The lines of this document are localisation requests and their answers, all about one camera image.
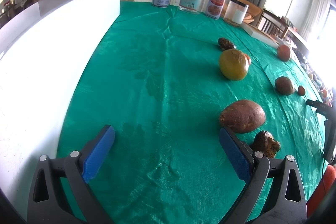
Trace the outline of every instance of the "patterned fabric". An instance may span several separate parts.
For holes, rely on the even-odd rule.
[[[251,57],[243,80],[221,74],[219,37]],[[277,94],[273,85],[281,75],[303,85],[306,96]],[[324,118],[305,105],[307,98],[319,95],[302,68],[280,61],[275,49],[243,29],[175,6],[122,2],[73,95],[58,157],[110,124],[115,143],[90,186],[116,223],[217,224],[245,184],[219,144],[220,112],[240,99],[260,104],[266,123],[238,137],[251,144],[258,131],[270,131],[281,143],[276,157],[295,156],[308,198],[321,178]]]

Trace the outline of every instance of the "white partition panel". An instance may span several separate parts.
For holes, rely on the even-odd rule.
[[[36,162],[56,156],[74,90],[119,12],[120,0],[67,0],[0,60],[0,187],[24,218]]]

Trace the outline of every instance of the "yellow fruit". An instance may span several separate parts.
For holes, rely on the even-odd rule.
[[[219,57],[219,68],[226,78],[239,81],[247,75],[249,62],[243,52],[226,50]]]

